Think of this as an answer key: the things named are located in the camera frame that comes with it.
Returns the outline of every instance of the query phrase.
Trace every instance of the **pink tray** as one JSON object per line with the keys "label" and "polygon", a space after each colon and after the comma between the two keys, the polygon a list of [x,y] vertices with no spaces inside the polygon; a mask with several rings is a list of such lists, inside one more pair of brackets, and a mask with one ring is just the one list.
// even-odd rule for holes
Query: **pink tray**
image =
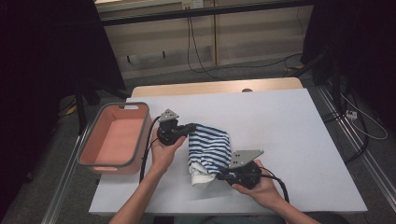
{"label": "pink tray", "polygon": [[98,174],[137,173],[150,124],[145,103],[104,105],[81,144],[78,163]]}

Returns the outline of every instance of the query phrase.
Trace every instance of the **towel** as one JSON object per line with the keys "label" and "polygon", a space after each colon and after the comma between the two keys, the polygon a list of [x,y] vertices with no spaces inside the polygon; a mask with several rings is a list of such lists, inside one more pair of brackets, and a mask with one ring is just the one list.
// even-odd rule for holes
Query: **towel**
{"label": "towel", "polygon": [[196,124],[189,134],[189,166],[191,184],[205,188],[219,174],[219,168],[230,165],[232,152],[229,135],[216,128]]}

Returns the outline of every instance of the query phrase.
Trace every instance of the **white table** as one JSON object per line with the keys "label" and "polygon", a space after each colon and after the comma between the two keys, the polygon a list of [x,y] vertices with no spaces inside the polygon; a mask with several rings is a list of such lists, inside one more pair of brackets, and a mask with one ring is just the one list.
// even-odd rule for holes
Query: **white table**
{"label": "white table", "polygon": [[[170,108],[180,115],[180,124],[197,122],[222,129],[229,133],[234,150],[264,149],[259,159],[286,183],[290,203],[302,211],[367,210],[307,90],[134,97],[129,101],[146,102],[152,117]],[[186,141],[147,213],[272,213],[224,181],[215,180],[207,189],[191,187],[187,158]],[[90,213],[113,215],[137,185],[138,175],[102,175]]]}

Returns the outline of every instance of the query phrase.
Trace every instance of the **forearm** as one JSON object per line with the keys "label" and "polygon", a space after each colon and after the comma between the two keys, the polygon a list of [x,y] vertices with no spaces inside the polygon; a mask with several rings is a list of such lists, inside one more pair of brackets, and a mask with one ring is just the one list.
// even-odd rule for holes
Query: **forearm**
{"label": "forearm", "polygon": [[284,200],[273,204],[270,209],[283,217],[289,224],[318,224],[313,218],[300,212]]}
{"label": "forearm", "polygon": [[110,223],[139,223],[162,176],[163,172],[151,167],[134,194]]}

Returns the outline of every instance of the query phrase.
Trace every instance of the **power cord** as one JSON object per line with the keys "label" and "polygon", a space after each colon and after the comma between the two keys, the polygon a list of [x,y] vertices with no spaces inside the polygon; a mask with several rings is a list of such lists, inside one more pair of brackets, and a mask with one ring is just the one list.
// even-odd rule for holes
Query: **power cord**
{"label": "power cord", "polygon": [[[298,55],[302,55],[302,53],[295,53],[295,54],[291,54],[291,55],[285,57],[282,60],[276,61],[274,63],[268,63],[268,64],[262,64],[262,65],[233,65],[233,66],[224,66],[224,67],[213,67],[213,68],[207,69],[207,68],[203,67],[201,59],[200,59],[200,56],[198,54],[198,49],[197,49],[197,46],[196,46],[195,35],[194,35],[194,31],[193,31],[191,18],[188,18],[188,24],[189,24],[189,47],[188,47],[188,50],[187,50],[187,62],[188,62],[189,68],[194,73],[206,73],[207,75],[209,75],[210,77],[213,77],[215,79],[225,80],[225,79],[220,78],[220,77],[214,77],[214,76],[210,75],[208,72],[215,71],[215,70],[220,70],[220,69],[228,69],[228,68],[262,68],[262,67],[272,66],[272,65],[275,65],[275,64],[278,64],[278,63],[285,63],[286,64],[286,61],[288,59],[290,59],[292,57],[295,57],[295,56],[298,56]],[[193,40],[194,47],[195,47],[195,53],[197,55],[198,61],[199,61],[200,65],[201,65],[203,71],[195,70],[195,69],[193,69],[191,67],[191,62],[190,62],[190,48],[191,48],[190,39],[191,39],[191,35],[192,35],[192,40]]]}
{"label": "power cord", "polygon": [[333,111],[333,112],[331,112],[331,113],[329,113],[327,115],[321,116],[321,118],[323,120],[323,123],[329,123],[329,122],[335,121],[335,120],[340,119],[341,117],[343,117],[345,112],[347,111],[347,102],[344,102],[344,104],[342,105],[341,109],[342,109],[342,111],[337,111],[337,109],[335,109],[335,111]]}
{"label": "power cord", "polygon": [[158,116],[157,118],[155,118],[152,123],[151,126],[148,129],[148,140],[146,142],[146,148],[145,148],[145,154],[143,155],[142,158],[142,165],[140,167],[140,178],[139,178],[139,183],[142,182],[143,178],[145,177],[145,170],[146,170],[146,162],[148,160],[148,156],[149,156],[149,149],[151,148],[152,144],[158,140],[155,139],[154,141],[151,142],[151,144],[149,144],[149,139],[151,137],[151,132],[152,132],[152,128],[154,127],[155,122],[157,122],[157,120],[160,118],[161,116]]}
{"label": "power cord", "polygon": [[300,14],[300,7],[297,8],[296,18],[297,18],[298,23],[300,24],[300,28],[301,28],[301,39],[303,40],[303,47],[304,47],[304,39],[305,39],[305,36],[304,36],[304,28],[303,28],[303,25],[301,24],[299,14]]}
{"label": "power cord", "polygon": [[361,133],[363,133],[363,134],[365,134],[365,135],[367,135],[367,136],[369,136],[369,137],[371,137],[371,138],[374,138],[374,139],[376,139],[376,140],[385,140],[385,139],[387,139],[387,137],[388,137],[388,132],[387,132],[387,130],[385,130],[384,127],[382,127],[382,125],[380,125],[380,124],[379,124],[378,122],[376,122],[372,117],[370,117],[369,115],[367,115],[366,113],[364,113],[363,111],[361,111],[360,109],[358,109],[358,107],[355,106],[355,105],[353,105],[350,101],[348,101],[348,99],[347,99],[344,95],[341,95],[341,96],[342,96],[350,105],[352,105],[353,108],[355,108],[356,110],[358,110],[359,112],[361,112],[364,116],[366,116],[367,118],[369,118],[370,120],[372,120],[379,128],[381,128],[382,131],[384,131],[385,136],[384,136],[384,137],[375,137],[375,136],[372,136],[372,135],[368,134],[367,131],[361,130],[361,129],[360,129],[358,126],[356,126],[356,124],[353,122],[353,119],[350,119],[352,125],[353,125],[359,132],[361,132]]}
{"label": "power cord", "polygon": [[[356,98],[355,98],[355,95],[353,94],[353,92],[352,92],[352,98],[353,98],[353,101],[355,102],[356,107],[358,107],[358,102],[356,101]],[[361,119],[361,125],[363,126],[364,131],[366,131],[368,133],[367,126],[366,126],[366,123],[364,122],[364,119]],[[359,156],[361,156],[367,150],[368,145],[369,145],[369,137],[367,135],[364,135],[363,145],[361,146],[361,148],[359,148],[359,150],[353,156],[351,156],[349,159],[345,160],[344,164],[348,165],[350,162],[356,160]]]}
{"label": "power cord", "polygon": [[194,28],[192,27],[192,20],[191,20],[190,17],[187,18],[187,22],[188,22],[188,24],[189,24],[189,48],[187,49],[187,62],[188,62],[188,64],[189,64],[190,70],[191,70],[192,72],[196,72],[195,70],[192,69],[191,64],[190,64],[190,39],[191,39],[191,38],[190,38],[190,33],[191,33],[191,35],[192,35],[192,40],[193,40],[193,42],[194,42],[195,53],[196,53],[197,58],[198,58],[198,62],[199,62],[199,64],[201,65],[201,68],[204,70],[203,72],[198,72],[198,73],[206,73],[208,76],[210,76],[210,77],[212,77],[212,78],[214,78],[214,79],[219,79],[219,80],[225,81],[224,78],[221,78],[221,77],[214,77],[214,76],[210,75],[209,72],[208,72],[208,71],[204,68],[204,66],[202,65],[201,58],[200,58],[199,53],[198,53],[197,44],[196,44],[196,42],[195,42]]}
{"label": "power cord", "polygon": [[289,194],[288,194],[288,190],[286,189],[285,183],[281,179],[277,178],[270,170],[268,170],[264,167],[260,167],[260,168],[267,171],[268,173],[270,173],[270,175],[262,175],[262,177],[274,179],[277,181],[277,183],[279,183],[280,187],[282,188],[283,197],[285,198],[285,201],[290,203]]}

